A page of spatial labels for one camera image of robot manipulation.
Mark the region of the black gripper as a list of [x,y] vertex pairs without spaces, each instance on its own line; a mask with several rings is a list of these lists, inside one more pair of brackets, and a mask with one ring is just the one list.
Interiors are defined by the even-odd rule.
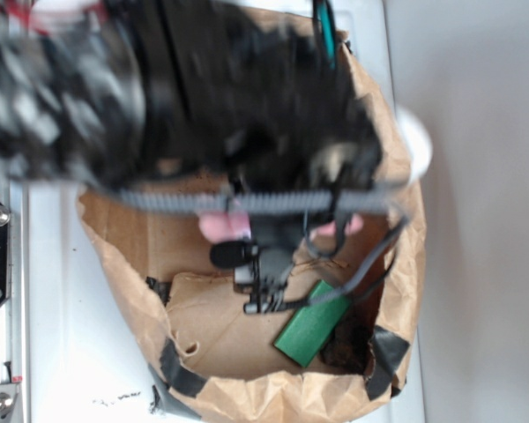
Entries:
[[283,311],[293,255],[303,238],[302,217],[249,217],[251,237],[212,244],[210,261],[234,272],[234,290],[250,297],[243,305],[246,314]]

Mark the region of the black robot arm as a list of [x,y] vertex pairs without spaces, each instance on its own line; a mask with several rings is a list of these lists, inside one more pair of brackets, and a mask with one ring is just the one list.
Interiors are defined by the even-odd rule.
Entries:
[[103,1],[59,30],[0,38],[0,159],[13,177],[83,182],[147,211],[241,211],[245,241],[212,248],[249,314],[285,301],[292,253],[333,223],[336,247],[382,159],[338,59],[331,6],[311,34],[265,29],[221,1]]

